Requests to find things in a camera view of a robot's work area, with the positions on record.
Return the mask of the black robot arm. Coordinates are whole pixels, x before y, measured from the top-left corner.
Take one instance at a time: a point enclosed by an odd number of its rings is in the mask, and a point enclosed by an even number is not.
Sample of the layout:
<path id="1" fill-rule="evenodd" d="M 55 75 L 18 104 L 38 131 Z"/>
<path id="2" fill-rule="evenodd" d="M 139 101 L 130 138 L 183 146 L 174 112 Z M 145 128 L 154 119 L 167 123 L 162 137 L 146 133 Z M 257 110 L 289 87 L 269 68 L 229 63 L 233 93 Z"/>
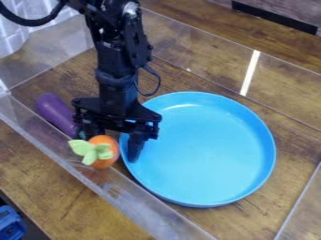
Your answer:
<path id="1" fill-rule="evenodd" d="M 153 46 L 145 34 L 138 0 L 67 0 L 67 6 L 86 16 L 98 53 L 95 79 L 98 97 L 76 98 L 74 121 L 84 136 L 110 129 L 130 135 L 127 158 L 139 158 L 145 143 L 158 137 L 162 115 L 138 100 L 138 70 L 149 66 Z"/>

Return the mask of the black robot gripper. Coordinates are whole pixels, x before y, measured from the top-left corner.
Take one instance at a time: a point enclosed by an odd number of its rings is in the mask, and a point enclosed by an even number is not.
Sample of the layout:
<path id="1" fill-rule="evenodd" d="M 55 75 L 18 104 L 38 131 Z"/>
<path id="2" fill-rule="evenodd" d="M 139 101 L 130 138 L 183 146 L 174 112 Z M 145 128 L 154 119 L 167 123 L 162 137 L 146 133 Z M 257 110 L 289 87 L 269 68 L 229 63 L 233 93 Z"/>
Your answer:
<path id="1" fill-rule="evenodd" d="M 127 156 L 129 161 L 134 162 L 147 139 L 158 138 L 162 116 L 138 101 L 138 72 L 117 79 L 97 69 L 95 78 L 99 96 L 79 97 L 71 101 L 74 122 L 80 125 L 79 136 L 87 141 L 105 135 L 107 129 L 129 133 Z"/>

